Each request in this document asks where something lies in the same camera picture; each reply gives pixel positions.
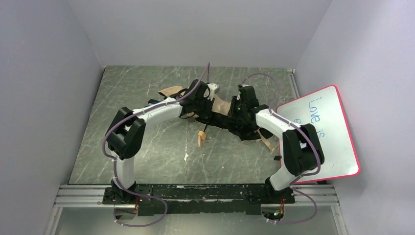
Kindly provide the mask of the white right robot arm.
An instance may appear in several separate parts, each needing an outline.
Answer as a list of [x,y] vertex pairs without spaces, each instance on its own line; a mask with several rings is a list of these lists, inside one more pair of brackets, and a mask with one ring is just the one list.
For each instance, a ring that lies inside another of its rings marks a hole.
[[312,124],[299,125],[260,105],[253,86],[239,85],[233,96],[229,117],[256,131],[267,130],[281,141],[281,167],[266,179],[272,192],[282,191],[303,176],[316,175],[324,163],[324,154]]

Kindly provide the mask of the beige folding umbrella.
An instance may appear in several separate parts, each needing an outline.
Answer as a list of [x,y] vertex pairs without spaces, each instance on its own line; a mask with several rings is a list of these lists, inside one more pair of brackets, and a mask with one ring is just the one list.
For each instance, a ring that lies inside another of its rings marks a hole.
[[203,124],[227,129],[232,134],[238,136],[241,141],[261,141],[271,152],[275,151],[276,147],[270,142],[270,138],[274,136],[272,133],[263,128],[252,128],[246,124],[237,123],[235,119],[228,116],[230,108],[231,104],[229,102],[215,95],[210,118],[202,119],[198,115],[195,115],[195,118],[196,121]]

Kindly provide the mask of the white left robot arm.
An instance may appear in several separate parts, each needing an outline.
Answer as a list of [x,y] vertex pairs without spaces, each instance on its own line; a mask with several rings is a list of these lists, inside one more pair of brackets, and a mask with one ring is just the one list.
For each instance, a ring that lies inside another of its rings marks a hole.
[[123,201],[136,192],[134,157],[141,149],[146,128],[164,121],[195,114],[200,118],[211,115],[219,85],[195,79],[189,88],[170,87],[160,91],[162,101],[151,101],[140,109],[121,108],[113,119],[103,143],[103,153],[112,159],[114,176],[112,189]]

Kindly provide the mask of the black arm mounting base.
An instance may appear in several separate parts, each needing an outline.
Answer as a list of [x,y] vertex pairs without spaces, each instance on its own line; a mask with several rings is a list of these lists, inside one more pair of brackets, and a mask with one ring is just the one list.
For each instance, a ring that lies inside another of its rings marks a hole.
[[115,184],[105,188],[102,204],[117,209],[138,207],[138,216],[156,214],[233,213],[261,215],[261,206],[279,207],[295,202],[290,188],[280,192],[265,184],[136,184],[132,195]]

